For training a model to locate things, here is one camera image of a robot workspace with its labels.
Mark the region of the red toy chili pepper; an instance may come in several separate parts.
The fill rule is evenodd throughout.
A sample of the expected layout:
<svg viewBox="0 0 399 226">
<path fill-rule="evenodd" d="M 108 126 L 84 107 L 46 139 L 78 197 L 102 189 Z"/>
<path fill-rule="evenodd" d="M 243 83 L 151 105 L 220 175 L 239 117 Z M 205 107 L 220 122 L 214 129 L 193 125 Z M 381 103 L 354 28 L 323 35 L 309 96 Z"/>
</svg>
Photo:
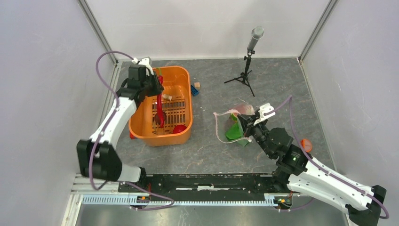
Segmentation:
<svg viewBox="0 0 399 226">
<path fill-rule="evenodd" d="M 158 79 L 159 79 L 160 84 L 162 85 L 163 84 L 162 71 L 161 71 L 160 67 L 158 67 L 157 69 L 158 69 L 158 72 L 159 72 Z M 157 95 L 157 105 L 156 105 L 156 107 L 157 107 L 157 113 L 158 114 L 163 113 L 163 111 L 162 111 L 162 94 Z"/>
</svg>

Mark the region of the green toy bok choy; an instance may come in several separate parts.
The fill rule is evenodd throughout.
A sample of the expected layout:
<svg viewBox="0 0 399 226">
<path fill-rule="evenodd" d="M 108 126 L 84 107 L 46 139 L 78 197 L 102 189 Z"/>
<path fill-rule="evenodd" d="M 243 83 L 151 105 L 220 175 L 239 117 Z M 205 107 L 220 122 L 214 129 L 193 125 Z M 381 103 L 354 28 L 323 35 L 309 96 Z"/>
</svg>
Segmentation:
<svg viewBox="0 0 399 226">
<path fill-rule="evenodd" d="M 233 143 L 245 147 L 250 142 L 246 139 L 242 139 L 242 131 L 240 130 L 236 116 L 236 113 L 230 113 L 230 116 L 228 117 L 228 120 L 225 124 L 226 131 L 224 133 L 224 136 L 229 142 L 233 141 Z"/>
</svg>

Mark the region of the clear polka dot zip bag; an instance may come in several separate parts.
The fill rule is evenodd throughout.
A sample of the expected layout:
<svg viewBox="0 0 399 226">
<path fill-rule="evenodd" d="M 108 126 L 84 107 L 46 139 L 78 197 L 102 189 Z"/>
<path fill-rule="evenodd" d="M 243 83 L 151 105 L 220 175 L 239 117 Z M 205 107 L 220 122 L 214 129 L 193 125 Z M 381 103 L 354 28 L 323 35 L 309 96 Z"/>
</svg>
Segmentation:
<svg viewBox="0 0 399 226">
<path fill-rule="evenodd" d="M 243 135 L 243 130 L 238 120 L 238 115 L 241 114 L 253 115 L 255 110 L 250 104 L 240 103 L 224 113 L 213 113 L 215 117 L 215 134 L 220 142 L 224 144 L 236 143 L 242 147 L 252 142 L 250 138 Z"/>
</svg>

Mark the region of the orange plastic basket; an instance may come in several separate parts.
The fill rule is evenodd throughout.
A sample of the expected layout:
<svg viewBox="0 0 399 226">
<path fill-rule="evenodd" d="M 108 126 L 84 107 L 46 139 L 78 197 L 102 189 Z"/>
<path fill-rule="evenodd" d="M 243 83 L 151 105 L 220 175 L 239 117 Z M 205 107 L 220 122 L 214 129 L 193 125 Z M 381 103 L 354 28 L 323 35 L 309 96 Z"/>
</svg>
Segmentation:
<svg viewBox="0 0 399 226">
<path fill-rule="evenodd" d="M 157 97 L 147 97 L 128 121 L 128 129 L 135 138 L 148 146 L 183 144 L 191 136 L 193 123 L 191 81 L 188 71 L 181 66 L 160 67 L 163 76 L 162 111 L 165 125 L 159 128 L 153 121 L 157 113 Z M 187 129 L 173 134 L 176 125 Z"/>
</svg>

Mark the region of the red toy tomato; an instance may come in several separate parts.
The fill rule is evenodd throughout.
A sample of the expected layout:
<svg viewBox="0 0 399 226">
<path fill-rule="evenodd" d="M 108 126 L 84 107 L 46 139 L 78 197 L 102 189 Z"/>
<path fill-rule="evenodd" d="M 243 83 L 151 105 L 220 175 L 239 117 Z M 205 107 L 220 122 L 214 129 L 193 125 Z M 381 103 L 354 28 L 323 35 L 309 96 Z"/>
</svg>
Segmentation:
<svg viewBox="0 0 399 226">
<path fill-rule="evenodd" d="M 173 134 L 179 134 L 184 132 L 187 129 L 187 127 L 185 125 L 176 125 L 173 128 Z"/>
</svg>

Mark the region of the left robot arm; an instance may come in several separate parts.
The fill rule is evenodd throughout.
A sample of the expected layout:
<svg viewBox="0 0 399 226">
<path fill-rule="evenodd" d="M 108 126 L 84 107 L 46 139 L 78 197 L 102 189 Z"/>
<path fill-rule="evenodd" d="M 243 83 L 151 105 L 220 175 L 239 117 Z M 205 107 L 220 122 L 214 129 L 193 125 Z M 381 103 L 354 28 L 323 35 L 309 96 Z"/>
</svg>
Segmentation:
<svg viewBox="0 0 399 226">
<path fill-rule="evenodd" d="M 161 94 L 163 87 L 149 65 L 143 62 L 133 64 L 128 69 L 128 78 L 116 91 L 116 98 L 106 118 L 90 136 L 77 143 L 80 172 L 88 178 L 105 181 L 128 181 L 137 192 L 144 191 L 148 179 L 145 170 L 123 164 L 115 149 L 119 137 L 131 116 L 146 97 Z"/>
</svg>

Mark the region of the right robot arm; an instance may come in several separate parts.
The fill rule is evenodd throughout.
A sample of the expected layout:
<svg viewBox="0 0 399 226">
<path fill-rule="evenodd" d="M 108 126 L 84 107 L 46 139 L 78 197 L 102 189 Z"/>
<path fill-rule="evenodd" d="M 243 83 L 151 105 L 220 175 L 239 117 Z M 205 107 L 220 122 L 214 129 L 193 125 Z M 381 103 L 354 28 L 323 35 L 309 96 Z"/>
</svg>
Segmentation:
<svg viewBox="0 0 399 226">
<path fill-rule="evenodd" d="M 376 226 L 382 219 L 386 189 L 355 182 L 321 163 L 293 144 L 284 128 L 267 129 L 257 115 L 238 115 L 245 137 L 252 137 L 266 155 L 276 160 L 272 187 L 301 193 L 327 203 L 349 216 L 358 226 Z"/>
</svg>

